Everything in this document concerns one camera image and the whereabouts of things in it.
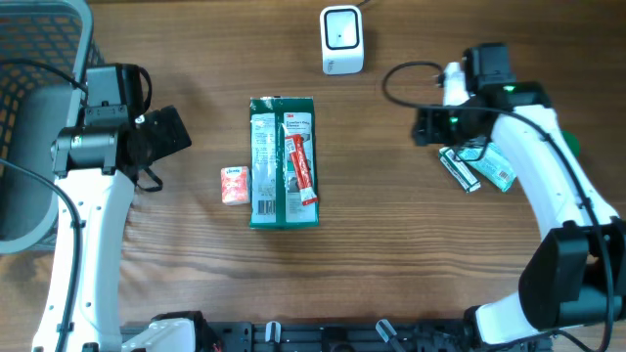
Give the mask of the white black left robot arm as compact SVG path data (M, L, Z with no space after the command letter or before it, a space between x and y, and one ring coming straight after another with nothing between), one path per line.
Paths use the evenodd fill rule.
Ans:
M192 144L173 106L67 127L53 170L58 233L35 351L118 351L118 284L126 218L140 171Z

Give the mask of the orange Kleenex tissue pack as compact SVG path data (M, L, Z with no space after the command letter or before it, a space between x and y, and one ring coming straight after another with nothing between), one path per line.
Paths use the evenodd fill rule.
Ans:
M221 169L221 198L226 205L250 202L250 173L247 166Z

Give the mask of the green lid white jar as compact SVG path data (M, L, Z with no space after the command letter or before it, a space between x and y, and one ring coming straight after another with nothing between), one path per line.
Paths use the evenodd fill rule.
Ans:
M561 134L572 154L575 157L578 157L581 152L581 146L578 139L572 133L567 131L562 131Z

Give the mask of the mint green wipes pack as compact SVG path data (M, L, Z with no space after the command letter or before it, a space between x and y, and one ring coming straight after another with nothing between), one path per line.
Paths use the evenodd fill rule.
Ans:
M516 178L512 165L493 142L464 147L457 152L457 156L503 193L512 186Z

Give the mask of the red stick sachet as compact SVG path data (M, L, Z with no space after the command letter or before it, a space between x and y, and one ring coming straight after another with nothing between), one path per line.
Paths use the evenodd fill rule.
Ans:
M302 137L299 134L288 136L285 140L285 147L293 164L302 204L306 206L317 202L318 197L313 189L313 180Z

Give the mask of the green 3M gloves package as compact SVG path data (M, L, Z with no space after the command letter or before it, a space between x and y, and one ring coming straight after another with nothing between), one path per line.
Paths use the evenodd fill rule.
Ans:
M298 135L318 191L315 111L310 97L263 97L250 101L251 217L255 229L319 225L319 204L303 202L286 139Z

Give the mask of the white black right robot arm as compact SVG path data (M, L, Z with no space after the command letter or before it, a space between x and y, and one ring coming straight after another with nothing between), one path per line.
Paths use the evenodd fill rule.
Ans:
M491 142L516 174L541 242L515 293L475 308L478 342L500 347L570 327L625 318L625 222L585 175L566 144L542 85L520 82L501 43L465 50L441 69L441 105L418 104L413 137L460 155Z

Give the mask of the black white small box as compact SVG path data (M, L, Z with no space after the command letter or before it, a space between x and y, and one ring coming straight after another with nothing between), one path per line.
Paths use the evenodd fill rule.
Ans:
M480 181L470 172L466 164L456 157L451 148L441 148L438 151L438 157L466 193L475 192L481 187Z

